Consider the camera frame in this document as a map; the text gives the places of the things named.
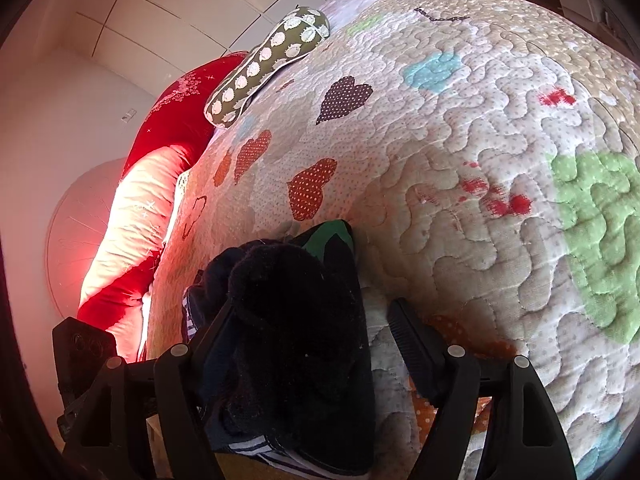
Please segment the dark navy frog pants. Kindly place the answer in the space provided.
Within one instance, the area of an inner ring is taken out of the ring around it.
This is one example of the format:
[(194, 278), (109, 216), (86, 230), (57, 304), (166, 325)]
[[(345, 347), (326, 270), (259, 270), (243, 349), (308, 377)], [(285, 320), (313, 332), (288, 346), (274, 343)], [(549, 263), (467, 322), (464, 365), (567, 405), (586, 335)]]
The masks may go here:
[(203, 367), (210, 446), (311, 479), (374, 463), (375, 400), (354, 233), (343, 220), (221, 252), (184, 291), (184, 331), (230, 311)]

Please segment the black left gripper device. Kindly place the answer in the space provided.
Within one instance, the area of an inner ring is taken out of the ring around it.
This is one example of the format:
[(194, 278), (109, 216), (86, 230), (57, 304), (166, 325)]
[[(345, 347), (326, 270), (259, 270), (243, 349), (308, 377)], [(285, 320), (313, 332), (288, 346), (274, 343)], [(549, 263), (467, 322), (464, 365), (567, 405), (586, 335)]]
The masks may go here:
[(66, 318), (52, 330), (52, 342), (58, 392), (64, 406), (64, 412), (56, 424), (66, 442), (86, 392), (103, 364), (112, 356), (117, 356), (116, 341), (105, 330), (77, 318)]

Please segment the red and white body pillow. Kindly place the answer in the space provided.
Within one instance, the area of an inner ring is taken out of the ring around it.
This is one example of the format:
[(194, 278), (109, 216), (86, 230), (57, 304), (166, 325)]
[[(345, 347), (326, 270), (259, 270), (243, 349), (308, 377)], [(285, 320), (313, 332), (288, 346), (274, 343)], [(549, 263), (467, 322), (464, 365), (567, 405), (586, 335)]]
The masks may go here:
[(163, 251), (178, 177), (215, 132), (205, 103), (246, 56), (232, 52), (170, 84), (146, 115), (122, 168), (103, 240), (81, 285), (77, 318), (112, 334), (128, 363), (142, 348), (143, 296)]

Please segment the round pink headboard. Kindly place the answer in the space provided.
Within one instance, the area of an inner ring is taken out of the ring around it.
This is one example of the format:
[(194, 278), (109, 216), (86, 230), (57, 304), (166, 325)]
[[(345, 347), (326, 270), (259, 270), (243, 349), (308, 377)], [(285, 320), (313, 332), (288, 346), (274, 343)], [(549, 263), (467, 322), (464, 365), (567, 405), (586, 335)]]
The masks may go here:
[(78, 177), (58, 201), (46, 237), (46, 280), (56, 312), (77, 312), (82, 282), (103, 240), (124, 161), (102, 162)]

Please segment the patchwork heart quilt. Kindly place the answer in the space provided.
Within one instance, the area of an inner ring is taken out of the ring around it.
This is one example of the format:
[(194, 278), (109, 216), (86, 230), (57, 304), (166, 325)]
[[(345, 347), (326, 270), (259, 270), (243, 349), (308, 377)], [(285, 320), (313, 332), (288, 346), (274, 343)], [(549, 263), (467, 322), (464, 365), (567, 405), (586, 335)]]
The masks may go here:
[(456, 344), (536, 368), (585, 479), (639, 414), (639, 71), (524, 0), (378, 0), (260, 90), (179, 186), (150, 356), (224, 248), (347, 220), (367, 312), (374, 476), (433, 412), (386, 322), (404, 297)]

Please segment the olive green patterned pillow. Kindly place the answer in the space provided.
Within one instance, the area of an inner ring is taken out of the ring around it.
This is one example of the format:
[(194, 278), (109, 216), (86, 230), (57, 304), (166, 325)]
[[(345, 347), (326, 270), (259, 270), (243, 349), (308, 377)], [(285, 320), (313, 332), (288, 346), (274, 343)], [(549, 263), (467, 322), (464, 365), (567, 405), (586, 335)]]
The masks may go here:
[(321, 11), (299, 6), (288, 12), (228, 76), (205, 103), (205, 118), (218, 129), (230, 128), (255, 94), (277, 73), (327, 40), (329, 19)]

